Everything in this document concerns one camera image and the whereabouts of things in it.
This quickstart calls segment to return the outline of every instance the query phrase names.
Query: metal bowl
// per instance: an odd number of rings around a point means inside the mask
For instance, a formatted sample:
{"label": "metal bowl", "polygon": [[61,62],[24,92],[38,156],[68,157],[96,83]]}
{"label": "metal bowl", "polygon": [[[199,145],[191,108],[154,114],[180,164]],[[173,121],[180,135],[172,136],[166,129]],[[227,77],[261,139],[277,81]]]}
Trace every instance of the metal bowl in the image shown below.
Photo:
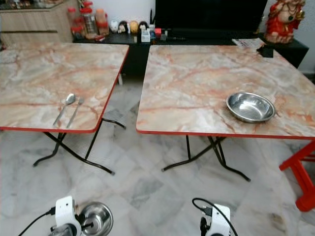
{"label": "metal bowl", "polygon": [[235,93],[226,99],[226,104],[236,118],[248,123],[267,121],[276,114],[268,99],[250,92]]}
{"label": "metal bowl", "polygon": [[83,225],[93,222],[93,227],[87,227],[82,232],[86,236],[105,236],[112,230],[114,218],[110,209],[99,202],[88,204],[81,214],[85,216]]}

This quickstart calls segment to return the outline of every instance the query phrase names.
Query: glass jar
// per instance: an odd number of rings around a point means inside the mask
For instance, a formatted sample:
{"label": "glass jar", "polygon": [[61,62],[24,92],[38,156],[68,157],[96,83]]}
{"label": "glass jar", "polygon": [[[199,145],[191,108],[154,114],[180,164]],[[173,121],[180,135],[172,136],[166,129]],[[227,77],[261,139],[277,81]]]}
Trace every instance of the glass jar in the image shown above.
{"label": "glass jar", "polygon": [[98,23],[105,23],[106,22],[106,17],[105,17],[105,12],[103,9],[96,9],[96,22]]}
{"label": "glass jar", "polygon": [[109,35],[109,27],[107,22],[97,22],[97,28],[100,35]]}
{"label": "glass jar", "polygon": [[73,26],[71,27],[71,32],[74,40],[84,39],[83,26]]}
{"label": "glass jar", "polygon": [[69,7],[68,8],[68,20],[71,26],[75,26],[75,18],[76,18],[76,12],[75,12],[75,8],[74,7]]}
{"label": "glass jar", "polygon": [[84,18],[83,16],[77,17],[74,19],[75,26],[84,26]]}
{"label": "glass jar", "polygon": [[92,9],[81,8],[80,12],[84,18],[85,28],[86,28],[87,33],[95,34],[96,33],[95,22],[94,22],[95,17],[92,15]]}
{"label": "glass jar", "polygon": [[85,8],[91,8],[92,9],[93,2],[91,2],[91,1],[84,1],[83,5],[84,5]]}

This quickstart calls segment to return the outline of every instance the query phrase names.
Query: metal fork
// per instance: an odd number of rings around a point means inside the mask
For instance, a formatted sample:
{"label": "metal fork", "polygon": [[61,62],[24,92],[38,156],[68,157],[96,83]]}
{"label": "metal fork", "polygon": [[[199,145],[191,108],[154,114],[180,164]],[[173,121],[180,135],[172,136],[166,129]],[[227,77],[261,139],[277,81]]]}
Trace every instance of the metal fork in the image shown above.
{"label": "metal fork", "polygon": [[75,111],[74,111],[74,113],[73,113],[71,119],[69,120],[69,123],[68,123],[68,125],[67,125],[67,129],[70,127],[71,123],[73,122],[73,119],[74,119],[75,115],[77,114],[77,111],[78,111],[79,106],[81,106],[83,103],[84,103],[84,98],[83,98],[83,97],[80,97],[79,103],[78,103],[77,107],[75,108]]}

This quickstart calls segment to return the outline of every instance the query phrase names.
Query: white wall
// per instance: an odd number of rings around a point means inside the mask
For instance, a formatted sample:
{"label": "white wall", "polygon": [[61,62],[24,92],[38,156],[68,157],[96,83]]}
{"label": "white wall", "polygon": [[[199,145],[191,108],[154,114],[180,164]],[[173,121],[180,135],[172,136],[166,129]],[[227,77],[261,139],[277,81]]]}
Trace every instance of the white wall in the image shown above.
{"label": "white wall", "polygon": [[92,0],[94,8],[103,8],[109,20],[150,22],[150,10],[155,9],[155,0]]}
{"label": "white wall", "polygon": [[[149,23],[150,9],[155,12],[155,0],[92,0],[95,8],[103,8],[108,13],[109,20],[145,20]],[[270,6],[276,0],[268,0],[264,15],[268,16]],[[306,18],[302,21],[295,37],[310,48],[301,63],[299,70],[304,73],[315,73],[315,0],[306,0],[304,7]],[[265,20],[260,25],[260,30],[265,30]]]}

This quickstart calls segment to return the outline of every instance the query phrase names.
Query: small figurine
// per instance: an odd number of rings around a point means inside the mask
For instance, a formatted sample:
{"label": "small figurine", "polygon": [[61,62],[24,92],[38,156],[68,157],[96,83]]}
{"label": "small figurine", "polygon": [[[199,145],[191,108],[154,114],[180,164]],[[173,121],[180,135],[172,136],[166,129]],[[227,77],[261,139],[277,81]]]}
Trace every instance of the small figurine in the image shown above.
{"label": "small figurine", "polygon": [[113,33],[117,33],[117,31],[118,31],[118,22],[117,21],[111,21],[110,25],[109,25],[109,28],[110,28],[110,30]]}
{"label": "small figurine", "polygon": [[133,34],[138,33],[138,23],[136,21],[131,21],[130,22],[130,32]]}
{"label": "small figurine", "polygon": [[121,21],[119,23],[118,33],[128,33],[127,21]]}
{"label": "small figurine", "polygon": [[147,24],[145,21],[141,21],[141,22],[139,23],[139,29],[138,29],[138,31],[141,32],[141,31],[143,31],[143,30],[146,30],[148,27],[149,27],[149,26],[148,26],[148,24]]}
{"label": "small figurine", "polygon": [[305,0],[277,0],[270,8],[265,38],[271,43],[289,43],[293,29],[298,29],[304,19],[302,6]]}

